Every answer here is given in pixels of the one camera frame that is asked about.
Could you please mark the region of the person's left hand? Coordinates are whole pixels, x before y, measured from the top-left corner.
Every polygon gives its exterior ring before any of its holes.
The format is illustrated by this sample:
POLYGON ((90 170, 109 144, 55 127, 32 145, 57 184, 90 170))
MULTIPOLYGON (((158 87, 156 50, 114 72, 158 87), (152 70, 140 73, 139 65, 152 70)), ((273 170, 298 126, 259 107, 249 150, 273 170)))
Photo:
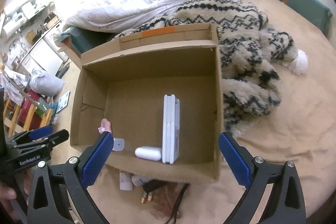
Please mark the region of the person's left hand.
MULTIPOLYGON (((33 182, 33 177, 31 174, 31 170, 25 170, 22 172, 23 176, 23 190, 25 194, 28 196, 30 194, 31 185, 33 182)), ((5 208, 5 210, 9 213, 12 220, 14 222, 19 221, 19 215, 16 210, 12 207, 10 201, 15 200, 17 198, 17 193, 15 190, 10 188, 7 184, 1 181, 1 204, 5 208)))

